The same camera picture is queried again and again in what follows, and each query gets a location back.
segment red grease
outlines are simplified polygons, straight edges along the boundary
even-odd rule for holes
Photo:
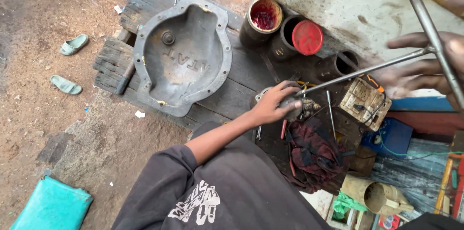
[[[270,8],[261,6],[252,12],[252,22],[256,27],[263,30],[270,30],[274,27],[274,14]]]

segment maroon cloth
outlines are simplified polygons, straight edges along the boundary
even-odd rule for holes
[[[318,191],[343,169],[340,152],[342,146],[335,146],[332,137],[319,119],[312,118],[306,123],[292,122],[292,160],[296,167],[305,171],[310,187],[309,193]]]

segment differential cover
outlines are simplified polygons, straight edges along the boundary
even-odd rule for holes
[[[224,9],[205,0],[181,0],[149,20],[134,47],[138,100],[183,117],[216,92],[232,64],[228,22]]]

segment red lid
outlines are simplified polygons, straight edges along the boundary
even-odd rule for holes
[[[319,25],[310,20],[299,22],[291,36],[293,46],[303,55],[313,55],[322,47],[324,36]]]

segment paper scrap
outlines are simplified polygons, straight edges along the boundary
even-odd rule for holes
[[[144,118],[144,117],[145,117],[145,113],[140,112],[140,111],[137,111],[137,112],[136,112],[136,117],[137,117],[137,118]]]
[[[122,14],[123,13],[123,10],[121,10],[121,8],[119,7],[119,5],[116,5],[115,7],[113,7],[116,11],[117,14]]]

